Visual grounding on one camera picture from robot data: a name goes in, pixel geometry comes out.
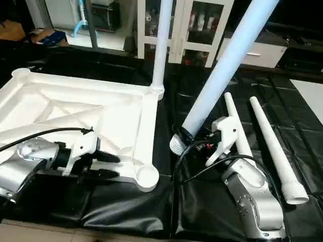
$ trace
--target black plastic sheet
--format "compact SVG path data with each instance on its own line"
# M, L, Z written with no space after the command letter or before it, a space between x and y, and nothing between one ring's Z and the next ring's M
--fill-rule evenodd
M151 83L153 62L145 60L1 41L0 50L1 85L19 67L138 85ZM155 190L142 193L133 184L78 184L75 179L38 175L19 204L6 208L7 218L156 238L245 241L234 201L216 169L181 187L174 188L170 181L171 168L177 160L169 150L172 124L182 124L210 70L170 64L166 70L166 92L158 104L154 138L153 164L160 173ZM268 167L280 186L249 104L249 97L258 98L296 176L309 194L306 204L284 205L292 241L322 241L323 125L287 78L238 71L227 91L232 93L254 156ZM205 127L224 115L227 109L221 98ZM203 162L189 155L181 178L204 167Z

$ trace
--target drawer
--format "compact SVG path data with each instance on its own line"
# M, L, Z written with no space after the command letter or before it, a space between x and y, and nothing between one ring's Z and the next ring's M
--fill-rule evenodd
M224 38L217 60L222 56L225 48L229 43L228 38ZM243 60L242 64L259 66L259 67L269 67L275 68L278 61L281 59L287 47L272 45L272 44L263 44L263 43L254 43L248 51L247 56Z

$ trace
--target white cabinet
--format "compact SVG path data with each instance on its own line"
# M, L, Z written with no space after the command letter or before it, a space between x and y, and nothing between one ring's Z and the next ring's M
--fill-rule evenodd
M234 0L173 0L169 62L211 67ZM154 50L160 0L138 0L138 58Z
M229 41L229 38L223 39L222 45L217 55L217 60L219 60L223 55L223 52L226 49ZM283 45L255 42L248 51L242 64L275 68L277 63L285 53L286 49L287 47Z

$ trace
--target white cone-shaped pipe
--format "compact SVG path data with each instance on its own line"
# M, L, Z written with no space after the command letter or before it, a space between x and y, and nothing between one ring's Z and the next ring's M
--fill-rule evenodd
M237 132L238 132L238 138L236 141L236 146L237 146L237 150L238 153L240 155L249 155L252 156L252 152L246 137L246 134L244 133L236 106L234 105L232 96L230 92L227 92L224 94L224 99L226 100L226 104L227 104L227 110L228 110L228 114L229 116L232 116L236 121L237 121ZM253 166L256 167L256 164L253 160L250 159L246 159L250 164L252 164Z
M192 136L195 137L201 128L278 2L279 0L252 0L182 125ZM173 136L170 148L175 154L181 154L185 145L181 149L174 149L175 143L177 146L180 144L176 139L178 136Z
M308 201L308 195L303 185L297 180L295 173L266 117L258 99L250 98L251 106L256 115L261 132L275 164L282 183L282 192L288 204L302 204Z
M167 55L168 35L172 16L172 6L173 0L161 0L155 63L153 66L152 84L150 85L150 91L158 94L158 100L163 98L165 91L164 71Z

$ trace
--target white plastic frame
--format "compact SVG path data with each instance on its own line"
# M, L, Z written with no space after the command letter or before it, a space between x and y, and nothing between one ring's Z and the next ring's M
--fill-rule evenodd
M94 162L91 169L120 173L115 180L153 190L158 170L152 165L158 95L149 87L30 72L21 68L0 89L0 146L57 127L93 127L100 149L121 162ZM68 148L82 135L58 132L42 136ZM0 153L0 162L14 149Z

